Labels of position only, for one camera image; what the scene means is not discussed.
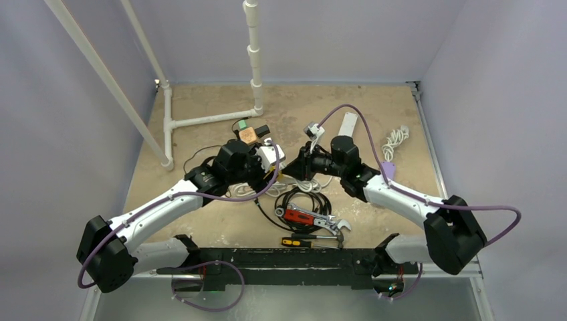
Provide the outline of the black power adapter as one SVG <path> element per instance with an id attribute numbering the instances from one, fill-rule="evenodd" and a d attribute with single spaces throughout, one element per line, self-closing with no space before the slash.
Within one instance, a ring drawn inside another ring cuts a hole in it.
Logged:
<path id="1" fill-rule="evenodd" d="M 254 129 L 254 132 L 258 138 L 268 135 L 271 131 L 268 125 L 263 125 Z"/>

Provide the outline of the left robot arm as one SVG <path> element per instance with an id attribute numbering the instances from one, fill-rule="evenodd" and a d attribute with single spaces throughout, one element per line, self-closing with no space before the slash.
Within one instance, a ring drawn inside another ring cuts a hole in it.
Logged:
<path id="1" fill-rule="evenodd" d="M 281 146 L 269 138 L 252 145 L 232 139 L 139 208 L 109 220 L 93 217 L 76 254 L 81 264 L 78 287 L 97 286 L 104 293 L 117 290 L 150 263 L 151 255 L 140 253 L 150 236 L 211 201 L 238 203 L 265 194 L 285 159 Z"/>

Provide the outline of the yellow black screwdriver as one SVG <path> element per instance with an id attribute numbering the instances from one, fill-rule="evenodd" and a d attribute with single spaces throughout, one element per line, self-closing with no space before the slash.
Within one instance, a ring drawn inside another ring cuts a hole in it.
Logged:
<path id="1" fill-rule="evenodd" d="M 332 247 L 328 245 L 319 245 L 315 244 L 311 241 L 306 241 L 302 239 L 294 239 L 291 237 L 283 237 L 281 238 L 280 245 L 284 247 L 296 247 L 296 248 L 327 248 L 327 249 L 338 249 L 337 247 Z"/>

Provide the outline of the red adjustable wrench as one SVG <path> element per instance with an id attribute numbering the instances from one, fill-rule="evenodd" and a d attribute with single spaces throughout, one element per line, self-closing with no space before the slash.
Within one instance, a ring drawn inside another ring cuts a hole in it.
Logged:
<path id="1" fill-rule="evenodd" d="M 345 219 L 338 219 L 335 215 L 323 215 L 314 211 L 309 211 L 297 206 L 295 203 L 288 203 L 285 207 L 279 206 L 275 209 L 275 215 L 279 218 L 301 223 L 304 225 L 313 225 L 326 229 L 332 235 L 342 233 L 343 229 L 352 230 L 351 224 Z"/>

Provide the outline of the white power strip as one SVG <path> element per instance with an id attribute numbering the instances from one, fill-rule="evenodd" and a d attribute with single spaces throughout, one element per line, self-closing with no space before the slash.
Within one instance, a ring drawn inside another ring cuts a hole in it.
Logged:
<path id="1" fill-rule="evenodd" d="M 348 136 L 352 137 L 354 134 L 354 130 L 356 128 L 356 124 L 358 122 L 358 115 L 357 113 L 346 112 L 342 119 L 341 126 L 338 131 L 338 136 Z"/>

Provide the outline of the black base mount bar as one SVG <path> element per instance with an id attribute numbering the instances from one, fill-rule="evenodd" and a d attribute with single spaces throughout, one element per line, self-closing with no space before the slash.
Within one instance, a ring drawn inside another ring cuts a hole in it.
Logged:
<path id="1" fill-rule="evenodd" d="M 416 263 L 395 263 L 385 245 L 355 249 L 197 247 L 191 240 L 189 256 L 179 267 L 157 269 L 159 275 L 197 276 L 206 291 L 227 285 L 348 286 L 373 290 L 378 277 L 399 281 L 419 272 Z"/>

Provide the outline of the wooden cube adapter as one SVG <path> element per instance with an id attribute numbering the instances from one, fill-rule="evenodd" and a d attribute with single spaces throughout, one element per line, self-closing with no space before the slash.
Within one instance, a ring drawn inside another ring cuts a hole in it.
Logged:
<path id="1" fill-rule="evenodd" d="M 250 145 L 258 141 L 258 136 L 253 127 L 247 127 L 239 131 L 239 139 Z"/>

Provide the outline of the white PVC pipe frame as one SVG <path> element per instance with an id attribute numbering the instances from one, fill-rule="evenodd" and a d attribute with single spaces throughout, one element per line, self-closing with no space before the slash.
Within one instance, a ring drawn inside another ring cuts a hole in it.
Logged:
<path id="1" fill-rule="evenodd" d="M 216 114 L 212 116 L 204 116 L 199 118 L 190 118 L 184 120 L 174 120 L 172 116 L 173 89 L 167 80 L 163 69 L 161 68 L 157 56 L 152 49 L 150 42 L 143 30 L 143 27 L 135 14 L 134 8 L 130 1 L 120 2 L 125 10 L 126 16 L 133 27 L 134 32 L 140 41 L 142 49 L 146 54 L 149 62 L 158 77 L 158 87 L 163 91 L 164 96 L 164 116 L 163 116 L 163 133 L 164 146 L 159 146 L 157 140 L 151 135 L 150 130 L 144 124 L 141 117 L 135 111 L 133 104 L 127 98 L 123 89 L 120 87 L 103 59 L 96 51 L 92 42 L 88 39 L 80 24 L 75 20 L 74 16 L 63 1 L 46 1 L 45 4 L 59 21 L 60 25 L 65 29 L 72 41 L 75 43 L 80 52 L 87 59 L 93 70 L 111 95 L 115 98 L 119 106 L 125 112 L 131 123 L 141 134 L 143 140 L 158 158 L 161 166 L 171 171 L 174 168 L 173 159 L 173 132 L 182 127 L 195 126 L 200 124 L 210 124 L 226 120 L 236 120 L 243 117 L 259 117 L 264 112 L 263 107 L 263 84 L 261 78 L 261 56 L 259 46 L 259 13 L 257 1 L 242 2 L 243 11 L 246 18 L 246 24 L 249 33 L 249 45 L 247 46 L 247 54 L 252 69 L 252 77 L 250 86 L 253 93 L 253 108 L 240 112 L 230 112 L 225 114 Z"/>

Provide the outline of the green cube adapter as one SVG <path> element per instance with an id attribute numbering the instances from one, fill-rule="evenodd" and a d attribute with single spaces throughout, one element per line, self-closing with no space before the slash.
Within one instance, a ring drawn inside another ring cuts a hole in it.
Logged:
<path id="1" fill-rule="evenodd" d="M 232 130 L 235 130 L 235 131 L 238 132 L 238 131 L 240 131 L 240 130 L 246 129 L 246 128 L 248 127 L 248 125 L 247 125 L 247 120 L 248 120 L 248 118 L 241 118 L 241 119 L 239 119 L 238 121 L 236 121 L 236 122 L 233 124 Z"/>

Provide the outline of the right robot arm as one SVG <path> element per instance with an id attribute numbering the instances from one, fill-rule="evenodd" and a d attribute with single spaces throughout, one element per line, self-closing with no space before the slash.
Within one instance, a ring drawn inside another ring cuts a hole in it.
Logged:
<path id="1" fill-rule="evenodd" d="M 411 262 L 434 263 L 442 271 L 457 275 L 488 244 L 461 197 L 423 195 L 414 199 L 414 190 L 385 181 L 382 171 L 364 164 L 349 136 L 334 137 L 330 151 L 306 143 L 283 173 L 299 181 L 317 174 L 338 177 L 346 194 L 382 206 L 423 229 L 422 236 L 393 233 L 380 243 L 375 249 L 375 275 Z"/>

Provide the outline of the purple power strip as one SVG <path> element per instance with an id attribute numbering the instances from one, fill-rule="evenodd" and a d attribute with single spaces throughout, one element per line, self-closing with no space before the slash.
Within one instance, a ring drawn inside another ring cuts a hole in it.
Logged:
<path id="1" fill-rule="evenodd" d="M 396 165 L 388 161 L 382 161 L 381 165 L 383 175 L 387 177 L 388 180 L 393 180 L 396 171 Z"/>

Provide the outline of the small claw hammer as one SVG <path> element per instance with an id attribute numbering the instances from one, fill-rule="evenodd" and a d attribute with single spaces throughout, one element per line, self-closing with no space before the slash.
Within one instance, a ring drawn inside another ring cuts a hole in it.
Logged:
<path id="1" fill-rule="evenodd" d="M 306 241 L 313 240 L 333 240 L 337 242 L 337 248 L 343 249 L 344 248 L 344 237 L 342 235 L 314 235 L 314 234 L 301 234 L 301 233 L 293 233 L 291 238 L 294 239 L 302 239 Z"/>

